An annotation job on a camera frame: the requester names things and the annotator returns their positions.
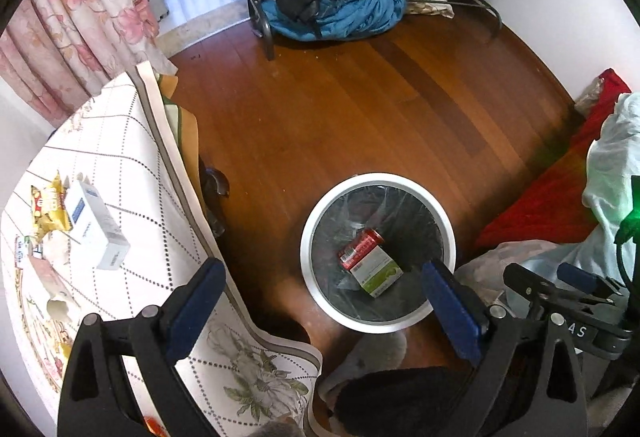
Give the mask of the green white carton box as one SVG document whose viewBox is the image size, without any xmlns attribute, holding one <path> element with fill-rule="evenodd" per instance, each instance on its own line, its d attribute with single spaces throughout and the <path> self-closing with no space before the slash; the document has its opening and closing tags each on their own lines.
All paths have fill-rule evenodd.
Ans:
<svg viewBox="0 0 640 437">
<path fill-rule="evenodd" d="M 360 287 L 371 297 L 377 298 L 396 283 L 404 274 L 390 255 L 380 246 L 350 269 Z"/>
</svg>

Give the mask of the grey oligopeptides box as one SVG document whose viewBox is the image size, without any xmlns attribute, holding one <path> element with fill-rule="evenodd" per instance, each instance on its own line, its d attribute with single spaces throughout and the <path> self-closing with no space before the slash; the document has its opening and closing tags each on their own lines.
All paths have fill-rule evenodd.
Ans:
<svg viewBox="0 0 640 437">
<path fill-rule="evenodd" d="M 64 206 L 72 226 L 72 263 L 103 271 L 122 267 L 130 244 L 98 189 L 78 175 L 66 190 Z"/>
</svg>

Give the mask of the red soda can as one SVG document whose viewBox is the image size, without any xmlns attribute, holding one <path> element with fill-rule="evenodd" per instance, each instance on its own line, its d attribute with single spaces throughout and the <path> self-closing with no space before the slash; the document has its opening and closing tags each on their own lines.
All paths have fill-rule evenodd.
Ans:
<svg viewBox="0 0 640 437">
<path fill-rule="evenodd" d="M 383 242 L 384 239 L 378 231 L 370 228 L 363 229 L 356 238 L 337 253 L 338 260 L 341 266 L 349 271 L 352 267 L 356 266 L 362 258 L 366 257 L 372 249 L 381 245 Z"/>
</svg>

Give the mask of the yellow snack bag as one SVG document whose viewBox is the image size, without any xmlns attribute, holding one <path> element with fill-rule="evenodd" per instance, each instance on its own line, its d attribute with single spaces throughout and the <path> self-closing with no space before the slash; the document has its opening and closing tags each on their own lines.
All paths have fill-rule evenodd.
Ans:
<svg viewBox="0 0 640 437">
<path fill-rule="evenodd" d="M 32 237 L 37 243 L 52 231 L 68 232 L 72 229 L 70 216 L 64 206 L 66 190 L 60 175 L 56 175 L 41 189 L 30 187 L 32 210 Z"/>
</svg>

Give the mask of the pink white box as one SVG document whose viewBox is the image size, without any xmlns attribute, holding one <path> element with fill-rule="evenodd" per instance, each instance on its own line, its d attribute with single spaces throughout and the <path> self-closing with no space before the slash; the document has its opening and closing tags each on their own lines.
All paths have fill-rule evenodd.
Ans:
<svg viewBox="0 0 640 437">
<path fill-rule="evenodd" d="M 29 256 L 29 261 L 48 294 L 46 310 L 49 316 L 55 321 L 77 325 L 80 321 L 79 305 L 58 272 L 47 259 Z"/>
</svg>

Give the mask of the blue white milk carton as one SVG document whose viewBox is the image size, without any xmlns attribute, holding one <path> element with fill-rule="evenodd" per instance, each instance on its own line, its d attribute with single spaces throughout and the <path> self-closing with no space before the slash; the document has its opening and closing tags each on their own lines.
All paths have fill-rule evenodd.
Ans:
<svg viewBox="0 0 640 437">
<path fill-rule="evenodd" d="M 24 264 L 29 262 L 32 256 L 32 240 L 29 235 L 20 235 L 15 238 L 14 244 L 14 266 L 16 269 L 23 269 Z"/>
</svg>

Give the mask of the white round trash bin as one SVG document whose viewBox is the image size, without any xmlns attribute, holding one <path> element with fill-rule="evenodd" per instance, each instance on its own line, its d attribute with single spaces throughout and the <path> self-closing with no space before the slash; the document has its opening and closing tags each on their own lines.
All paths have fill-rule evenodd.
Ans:
<svg viewBox="0 0 640 437">
<path fill-rule="evenodd" d="M 456 263 L 450 220 L 431 192 L 385 172 L 350 177 L 314 206 L 299 245 L 314 301 L 343 327 L 368 334 L 412 327 L 432 311 L 424 264 Z"/>
</svg>

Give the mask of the white checked tablecloth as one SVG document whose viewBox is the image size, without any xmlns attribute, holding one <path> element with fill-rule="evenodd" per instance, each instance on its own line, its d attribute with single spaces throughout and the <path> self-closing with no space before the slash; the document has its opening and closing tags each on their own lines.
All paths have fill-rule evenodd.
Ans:
<svg viewBox="0 0 640 437">
<path fill-rule="evenodd" d="M 49 316 L 48 294 L 30 261 L 14 266 L 14 244 L 20 235 L 32 237 L 30 187 L 41 189 L 56 175 L 66 189 L 78 175 L 95 186 L 130 244 L 122 267 L 103 271 L 72 263 L 70 231 L 32 243 L 32 256 L 47 259 L 77 301 L 80 321 L 89 313 L 125 319 L 161 304 L 220 253 L 156 76 L 142 63 L 109 82 L 29 157 L 2 209 L 1 270 L 12 333 L 1 345 L 21 353 L 21 403 L 48 436 L 56 432 L 68 347 L 80 321 Z M 220 435 L 245 436 L 278 417 L 290 417 L 307 436 L 321 434 L 312 417 L 319 351 L 258 329 L 233 283 L 177 370 Z"/>
</svg>

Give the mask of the red blanket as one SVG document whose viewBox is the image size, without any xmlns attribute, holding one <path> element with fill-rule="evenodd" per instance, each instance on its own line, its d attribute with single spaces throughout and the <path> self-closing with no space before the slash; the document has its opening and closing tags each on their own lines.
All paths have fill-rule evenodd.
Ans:
<svg viewBox="0 0 640 437">
<path fill-rule="evenodd" d="M 613 113 L 618 98 L 630 89 L 612 68 L 602 72 L 596 83 L 600 85 L 598 100 L 570 139 L 566 153 L 480 232 L 473 246 L 475 253 L 485 253 L 502 243 L 528 240 L 578 243 L 597 227 L 593 212 L 582 204 L 582 192 L 587 186 L 587 153 L 591 143 L 601 137 L 602 125 Z"/>
</svg>

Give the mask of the light blue bedding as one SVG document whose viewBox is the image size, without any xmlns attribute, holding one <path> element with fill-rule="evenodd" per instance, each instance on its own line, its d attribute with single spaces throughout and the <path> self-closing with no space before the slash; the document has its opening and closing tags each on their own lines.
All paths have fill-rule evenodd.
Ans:
<svg viewBox="0 0 640 437">
<path fill-rule="evenodd" d="M 551 280 L 562 289 L 567 285 L 556 276 L 562 263 L 622 279 L 616 264 L 614 238 L 620 223 L 631 212 L 631 178 L 639 174 L 639 95 L 623 93 L 604 120 L 600 136 L 588 146 L 585 156 L 586 185 L 580 194 L 582 208 L 593 215 L 596 227 L 576 243 L 554 244 L 548 238 L 504 242 L 456 271 L 456 278 L 469 285 L 485 303 L 506 295 L 506 303 L 524 315 L 525 303 L 506 289 L 503 271 L 519 263 Z"/>
</svg>

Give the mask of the pink floral curtain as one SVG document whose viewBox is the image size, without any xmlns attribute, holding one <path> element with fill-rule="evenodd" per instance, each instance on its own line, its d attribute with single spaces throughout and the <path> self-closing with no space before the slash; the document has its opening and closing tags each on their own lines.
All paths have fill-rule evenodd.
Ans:
<svg viewBox="0 0 640 437">
<path fill-rule="evenodd" d="M 23 0 L 1 35 L 1 77 L 58 127 L 142 62 L 175 75 L 156 35 L 134 0 Z"/>
</svg>

